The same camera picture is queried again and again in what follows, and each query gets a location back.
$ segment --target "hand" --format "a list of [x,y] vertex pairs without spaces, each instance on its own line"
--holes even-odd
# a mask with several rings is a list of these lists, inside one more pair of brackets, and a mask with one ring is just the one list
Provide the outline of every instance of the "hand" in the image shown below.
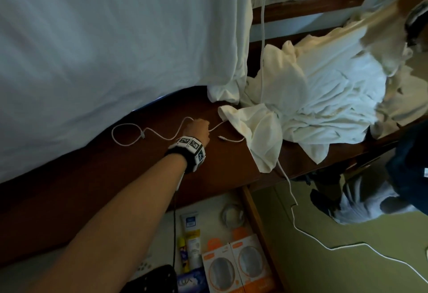
[[192,121],[185,130],[183,136],[191,136],[197,138],[204,147],[207,147],[210,143],[210,133],[208,132],[208,126],[210,122],[203,119],[196,119]]

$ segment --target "product box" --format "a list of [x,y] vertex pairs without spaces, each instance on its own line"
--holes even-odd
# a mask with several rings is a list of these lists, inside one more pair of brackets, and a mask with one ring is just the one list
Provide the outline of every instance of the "product box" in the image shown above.
[[245,293],[271,292],[275,282],[257,235],[232,242],[230,246]]
[[202,255],[210,293],[244,293],[229,244]]

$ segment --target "blue label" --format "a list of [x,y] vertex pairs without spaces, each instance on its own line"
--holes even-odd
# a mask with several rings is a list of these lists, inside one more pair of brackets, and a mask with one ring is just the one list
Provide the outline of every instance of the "blue label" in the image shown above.
[[196,216],[186,218],[186,227],[194,227],[196,225]]

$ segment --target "human arm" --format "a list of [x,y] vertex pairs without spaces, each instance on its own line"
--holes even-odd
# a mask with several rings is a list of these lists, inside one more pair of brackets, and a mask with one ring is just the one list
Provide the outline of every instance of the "human arm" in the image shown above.
[[[208,125],[198,119],[183,135],[206,146]],[[182,155],[170,154],[131,182],[79,231],[29,292],[119,292],[144,259],[186,167]]]

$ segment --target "white cord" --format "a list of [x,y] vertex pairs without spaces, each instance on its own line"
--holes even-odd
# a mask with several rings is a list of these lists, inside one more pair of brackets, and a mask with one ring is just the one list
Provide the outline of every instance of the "white cord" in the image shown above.
[[[172,138],[166,138],[166,137],[163,137],[163,136],[162,136],[162,135],[160,135],[158,132],[154,131],[152,128],[148,128],[148,127],[146,127],[146,128],[144,128],[144,130],[142,130],[140,126],[138,126],[137,124],[134,124],[134,123],[124,123],[124,124],[116,125],[116,126],[115,126],[115,127],[113,127],[113,128],[112,128],[112,130],[111,130],[111,138],[113,139],[113,141],[115,141],[115,142],[116,142],[116,144],[119,144],[120,146],[131,146],[132,144],[135,144],[135,143],[136,143],[140,138],[142,138],[142,139],[146,138],[146,135],[144,134],[144,132],[145,132],[145,131],[147,131],[147,130],[149,130],[149,131],[152,131],[153,133],[155,133],[156,135],[158,135],[160,138],[162,138],[162,139],[164,139],[164,140],[166,140],[166,141],[171,141],[171,140],[173,140],[173,139],[175,139],[175,138],[177,137],[177,135],[179,134],[180,129],[181,129],[181,127],[183,126],[183,123],[184,123],[184,121],[185,121],[186,119],[194,120],[192,117],[184,117],[184,118],[183,118],[183,120],[181,121],[181,124],[180,124],[180,126],[179,126],[178,130],[177,130],[177,133],[176,133]],[[224,120],[224,121],[222,121],[222,122],[221,122],[221,123],[219,123],[217,126],[215,126],[214,128],[211,128],[211,129],[210,129],[210,130],[208,130],[208,131],[209,131],[209,132],[213,131],[214,129],[216,129],[216,128],[217,128],[217,127],[219,127],[221,124],[223,124],[223,123],[225,123],[225,122],[227,122],[227,121],[228,121],[228,120]],[[139,136],[139,137],[137,137],[137,139],[136,139],[135,141],[131,142],[130,144],[122,144],[122,143],[119,143],[119,142],[114,138],[114,130],[115,130],[116,128],[118,128],[119,126],[124,126],[124,125],[132,125],[132,126],[136,126],[136,127],[140,130],[140,136]],[[227,138],[225,138],[225,137],[223,137],[223,136],[219,136],[219,138],[220,138],[220,139],[223,139],[223,140],[225,140],[225,141],[228,141],[228,142],[235,142],[235,143],[242,142],[242,141],[245,139],[245,138],[243,138],[243,139],[241,139],[241,140],[239,140],[239,141],[233,141],[233,140],[231,140],[231,139],[227,139]]]
[[261,0],[261,55],[260,55],[260,102],[263,103],[263,54],[265,52],[265,6],[266,0]]
[[410,269],[411,269],[411,270],[413,270],[416,274],[418,274],[418,275],[419,275],[419,277],[420,277],[420,278],[422,278],[422,279],[425,281],[425,283],[427,283],[427,284],[428,284],[428,281],[427,281],[427,280],[426,280],[426,279],[425,279],[421,274],[419,274],[419,273],[418,273],[418,271],[417,271],[416,269],[414,269],[411,265],[409,265],[409,264],[408,264],[408,263],[406,263],[405,261],[402,261],[402,260],[399,260],[399,259],[396,259],[396,258],[391,258],[391,257],[385,256],[385,255],[381,254],[380,252],[377,252],[374,248],[372,248],[369,244],[367,244],[367,243],[365,243],[365,242],[353,243],[353,244],[351,244],[351,245],[342,245],[342,246],[339,246],[339,247],[329,248],[329,247],[325,246],[325,245],[324,245],[324,243],[322,243],[321,241],[319,241],[319,240],[318,240],[316,237],[314,237],[313,235],[311,235],[311,234],[309,234],[309,233],[307,233],[307,232],[305,232],[305,231],[303,231],[303,230],[299,229],[299,228],[296,226],[296,218],[295,218],[295,216],[294,216],[294,211],[293,211],[293,207],[294,207],[294,206],[298,206],[299,204],[297,203],[297,199],[296,199],[296,197],[294,197],[294,195],[293,195],[293,192],[292,192],[292,183],[290,182],[290,179],[288,179],[288,177],[287,177],[286,173],[284,172],[284,170],[283,170],[283,168],[282,168],[282,166],[281,166],[281,164],[280,164],[280,162],[279,162],[279,161],[277,162],[277,164],[278,164],[278,166],[280,167],[280,170],[281,170],[282,174],[284,175],[284,177],[286,178],[286,180],[287,180],[287,182],[288,182],[288,185],[289,185],[289,187],[290,187],[290,194],[291,194],[291,196],[292,196],[292,198],[294,199],[294,202],[295,202],[295,205],[292,205],[292,207],[291,207],[291,210],[292,210],[292,216],[293,216],[293,226],[294,226],[294,229],[296,229],[296,230],[297,230],[297,231],[299,231],[300,233],[303,233],[305,236],[308,236],[308,237],[312,238],[313,240],[315,240],[316,242],[318,242],[321,246],[323,246],[324,248],[326,248],[326,249],[327,249],[327,250],[329,250],[329,251],[335,251],[335,250],[345,249],[345,248],[361,247],[361,246],[369,247],[370,249],[372,249],[372,251],[374,251],[375,253],[377,253],[379,256],[381,256],[381,257],[383,257],[383,258],[386,258],[386,259],[389,259],[389,260],[392,260],[392,261],[396,261],[396,262],[398,262],[398,263],[401,263],[401,264],[404,264],[404,265],[406,265],[406,266],[410,267]]

